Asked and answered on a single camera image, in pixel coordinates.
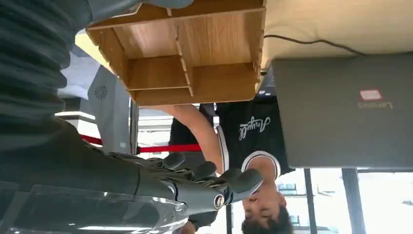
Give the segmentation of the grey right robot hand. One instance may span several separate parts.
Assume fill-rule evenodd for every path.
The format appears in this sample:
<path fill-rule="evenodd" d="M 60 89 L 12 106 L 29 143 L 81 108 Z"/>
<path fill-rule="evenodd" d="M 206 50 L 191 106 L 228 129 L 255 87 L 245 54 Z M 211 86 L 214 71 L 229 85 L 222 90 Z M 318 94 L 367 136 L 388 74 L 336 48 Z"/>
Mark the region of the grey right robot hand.
<path fill-rule="evenodd" d="M 3 234 L 152 234 L 183 227 L 251 195 L 254 169 L 176 171 L 183 158 L 127 161 L 84 141 L 56 116 L 76 34 L 136 0 L 0 3 L 0 231 Z"/>

